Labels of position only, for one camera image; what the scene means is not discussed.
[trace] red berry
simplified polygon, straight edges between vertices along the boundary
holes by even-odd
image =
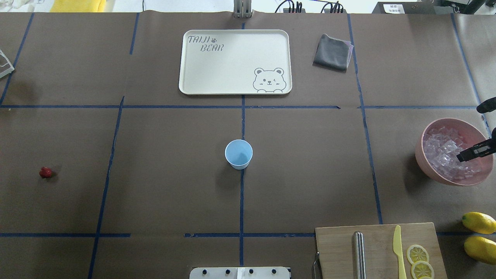
[[[52,170],[47,167],[42,167],[40,170],[40,176],[42,178],[50,178],[52,177]]]

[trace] yellow towel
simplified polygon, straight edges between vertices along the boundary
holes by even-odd
[[[106,0],[55,0],[50,12],[103,12]]]

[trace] bowl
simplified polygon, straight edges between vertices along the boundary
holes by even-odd
[[[442,127],[446,127],[448,129],[450,128],[457,129],[458,134],[463,137],[464,142],[469,146],[473,146],[475,144],[487,140],[487,138],[477,128],[475,128],[474,126],[468,124],[463,120],[456,118],[441,118],[436,121],[433,121],[429,125],[427,125],[427,127],[424,129],[422,135],[420,136],[417,142],[417,145],[415,146],[415,158],[422,171],[427,176],[429,176],[430,178],[434,179],[439,183],[443,183],[446,185],[453,185],[453,186],[477,185],[483,182],[485,179],[487,179],[487,177],[489,177],[491,171],[493,170],[492,154],[486,157],[474,159],[479,161],[482,171],[475,173],[473,177],[451,181],[444,178],[442,175],[436,172],[436,170],[434,170],[431,164],[427,161],[426,154],[424,153],[423,138],[426,135],[426,133],[431,129],[433,128],[440,129]]]

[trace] yellow lemon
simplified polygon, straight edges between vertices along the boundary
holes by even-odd
[[[481,236],[471,236],[465,240],[463,248],[471,258],[496,265],[496,242]]]
[[[412,245],[406,250],[406,258],[413,264],[418,261],[429,262],[429,254],[427,250],[420,245]]]
[[[469,230],[478,233],[491,234],[496,231],[496,221],[494,218],[480,212],[463,214],[462,223]]]
[[[413,263],[411,273],[414,279],[422,277],[434,279],[434,269],[428,262],[418,261]]]

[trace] bear drawing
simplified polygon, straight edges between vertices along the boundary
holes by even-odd
[[[282,75],[284,71],[281,68],[274,70],[255,69],[255,81],[253,87],[257,92],[279,92],[286,88],[286,82]]]

